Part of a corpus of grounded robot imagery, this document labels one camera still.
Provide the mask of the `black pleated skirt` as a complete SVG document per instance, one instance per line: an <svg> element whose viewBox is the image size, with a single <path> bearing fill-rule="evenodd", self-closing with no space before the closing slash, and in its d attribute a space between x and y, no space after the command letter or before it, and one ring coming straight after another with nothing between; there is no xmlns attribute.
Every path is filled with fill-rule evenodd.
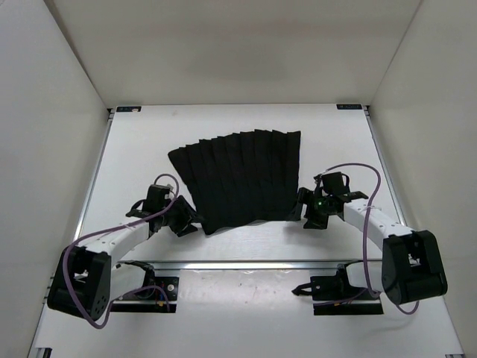
<svg viewBox="0 0 477 358"><path fill-rule="evenodd" d="M192 196L205 234L294 218L301 132L242 131L168 153Z"/></svg>

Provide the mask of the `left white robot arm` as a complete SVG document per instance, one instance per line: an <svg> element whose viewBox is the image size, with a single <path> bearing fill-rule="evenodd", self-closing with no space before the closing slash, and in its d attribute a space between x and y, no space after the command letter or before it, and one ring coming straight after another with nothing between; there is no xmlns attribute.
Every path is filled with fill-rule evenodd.
<svg viewBox="0 0 477 358"><path fill-rule="evenodd" d="M197 231L203 218L169 186L152 184L126 215L129 222L91 233L63 250L47 306L87 320L101 329L120 298L154 299L167 304L167 286L157 283L154 267L124 257L155 233L168 228L181 237Z"/></svg>

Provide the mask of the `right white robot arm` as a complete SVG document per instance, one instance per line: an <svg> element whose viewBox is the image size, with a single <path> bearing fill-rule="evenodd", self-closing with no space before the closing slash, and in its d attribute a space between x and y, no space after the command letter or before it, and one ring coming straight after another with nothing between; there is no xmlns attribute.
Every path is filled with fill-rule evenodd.
<svg viewBox="0 0 477 358"><path fill-rule="evenodd" d="M362 234L362 258L338 265L333 276L311 277L293 289L321 304L339 305L361 295L377 299L385 294L400 306L443 296L448 283L435 235L415 230L371 204L371 198L350 190L343 172L315 177L314 190L302 188L297 210L305 212L305 229L325 230L329 218L339 217Z"/></svg>

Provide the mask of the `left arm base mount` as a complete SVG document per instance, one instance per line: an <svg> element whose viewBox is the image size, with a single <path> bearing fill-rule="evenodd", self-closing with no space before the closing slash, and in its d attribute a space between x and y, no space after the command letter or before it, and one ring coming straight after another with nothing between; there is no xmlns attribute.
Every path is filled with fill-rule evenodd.
<svg viewBox="0 0 477 358"><path fill-rule="evenodd" d="M176 313L180 278L140 261L117 263L112 270L110 299L114 313Z"/></svg>

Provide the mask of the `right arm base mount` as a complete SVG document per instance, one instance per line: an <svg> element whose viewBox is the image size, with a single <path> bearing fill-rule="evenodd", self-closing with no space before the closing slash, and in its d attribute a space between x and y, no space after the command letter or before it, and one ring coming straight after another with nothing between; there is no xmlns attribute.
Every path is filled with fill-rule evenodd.
<svg viewBox="0 0 477 358"><path fill-rule="evenodd" d="M351 286L346 268L348 264L338 264L333 276L311 276L291 290L295 296L312 298L314 315L383 315L382 302L373 298L368 289Z"/></svg>

